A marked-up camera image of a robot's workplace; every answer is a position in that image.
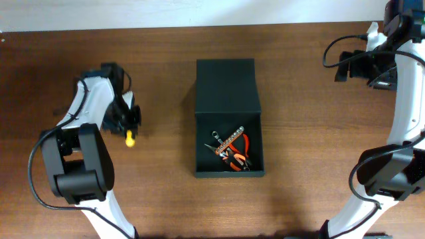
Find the orange socket bit rail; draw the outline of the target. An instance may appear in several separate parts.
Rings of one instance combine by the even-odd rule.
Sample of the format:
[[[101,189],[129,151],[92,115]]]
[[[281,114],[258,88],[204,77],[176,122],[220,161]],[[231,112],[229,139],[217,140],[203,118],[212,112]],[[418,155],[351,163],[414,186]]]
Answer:
[[[244,133],[244,127],[240,126],[235,132],[233,132],[227,139],[222,140],[216,131],[212,132],[212,136],[220,143],[220,145],[213,151],[217,155],[222,155],[225,151],[230,150],[233,153],[236,153],[236,148],[233,146],[233,143]]]

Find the black storage box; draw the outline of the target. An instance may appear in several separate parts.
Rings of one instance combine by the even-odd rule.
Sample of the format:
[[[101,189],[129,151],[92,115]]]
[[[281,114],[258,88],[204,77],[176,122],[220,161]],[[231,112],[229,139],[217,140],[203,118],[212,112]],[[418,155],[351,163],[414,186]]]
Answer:
[[[261,106],[254,59],[202,59],[197,61],[196,80],[197,178],[262,177],[265,174]],[[250,140],[249,171],[233,171],[205,144],[218,147],[216,131],[227,139],[240,126]]]

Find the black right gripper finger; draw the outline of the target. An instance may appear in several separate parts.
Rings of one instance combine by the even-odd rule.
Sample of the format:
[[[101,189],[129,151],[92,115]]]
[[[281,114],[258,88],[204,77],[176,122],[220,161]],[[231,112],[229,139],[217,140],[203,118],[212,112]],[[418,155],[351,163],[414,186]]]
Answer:
[[[339,55],[339,61],[347,60],[353,56],[352,52],[344,51]],[[349,63],[339,65],[335,74],[336,82],[346,82],[349,74]]]
[[[397,68],[388,69],[374,80],[368,82],[367,86],[377,90],[395,91],[397,88]]]

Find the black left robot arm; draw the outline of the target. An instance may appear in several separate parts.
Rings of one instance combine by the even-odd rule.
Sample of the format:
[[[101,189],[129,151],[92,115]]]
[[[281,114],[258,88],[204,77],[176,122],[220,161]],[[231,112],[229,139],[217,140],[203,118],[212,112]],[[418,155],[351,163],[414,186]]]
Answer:
[[[116,200],[114,165],[100,133],[104,129],[134,146],[141,112],[131,86],[124,83],[129,79],[115,62],[82,73],[66,115],[41,133],[29,156],[33,161],[41,150],[50,189],[68,204],[49,205],[35,195],[37,202],[49,209],[83,212],[101,238],[139,236]]]

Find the silver ring spanner wrench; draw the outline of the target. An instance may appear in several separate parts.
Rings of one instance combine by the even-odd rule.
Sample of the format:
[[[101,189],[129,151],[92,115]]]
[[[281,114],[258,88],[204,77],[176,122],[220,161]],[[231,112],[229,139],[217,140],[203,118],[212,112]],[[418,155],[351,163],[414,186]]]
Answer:
[[[222,162],[228,165],[233,171],[249,171],[252,163],[248,156],[250,140],[248,136],[240,131],[234,137],[230,136],[222,140],[219,134],[214,131],[212,136],[220,143],[218,147],[211,147],[211,150],[218,155]]]

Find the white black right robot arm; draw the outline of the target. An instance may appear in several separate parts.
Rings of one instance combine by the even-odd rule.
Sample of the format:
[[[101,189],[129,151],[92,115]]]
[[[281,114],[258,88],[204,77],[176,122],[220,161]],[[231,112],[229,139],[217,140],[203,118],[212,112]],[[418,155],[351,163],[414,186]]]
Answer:
[[[373,22],[365,50],[339,56],[335,81],[364,78],[369,87],[396,92],[386,145],[364,151],[349,174],[351,197],[326,220],[320,238],[366,238],[391,207],[424,191],[424,2],[390,0],[383,32]]]

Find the orange black handled pliers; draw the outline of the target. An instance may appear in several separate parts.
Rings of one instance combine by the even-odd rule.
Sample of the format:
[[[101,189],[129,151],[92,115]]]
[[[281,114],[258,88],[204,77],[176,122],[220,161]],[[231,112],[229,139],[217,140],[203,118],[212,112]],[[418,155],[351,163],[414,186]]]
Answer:
[[[230,144],[229,147],[222,153],[217,153],[216,147],[205,144],[205,146],[210,149],[213,153],[219,156],[222,159],[222,162],[228,165],[233,171],[249,171],[248,166],[248,156],[242,154],[233,144]]]

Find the yellow black screwdriver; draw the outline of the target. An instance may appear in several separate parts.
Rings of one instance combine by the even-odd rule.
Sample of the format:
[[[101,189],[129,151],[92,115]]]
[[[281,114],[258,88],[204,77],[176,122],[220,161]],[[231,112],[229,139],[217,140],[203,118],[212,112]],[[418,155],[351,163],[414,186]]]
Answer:
[[[128,147],[133,147],[135,145],[135,137],[130,129],[126,131],[125,143]]]

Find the red handled small cutters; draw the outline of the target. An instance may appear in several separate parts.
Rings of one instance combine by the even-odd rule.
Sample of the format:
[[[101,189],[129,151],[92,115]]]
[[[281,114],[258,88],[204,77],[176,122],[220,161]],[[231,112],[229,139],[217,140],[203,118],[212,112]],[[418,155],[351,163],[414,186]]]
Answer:
[[[240,136],[238,139],[234,141],[233,146],[235,146],[235,148],[241,151],[242,154],[246,154],[248,156],[250,141],[248,136],[245,133],[243,133],[242,136]],[[248,156],[248,166],[250,167],[251,165],[252,163]]]

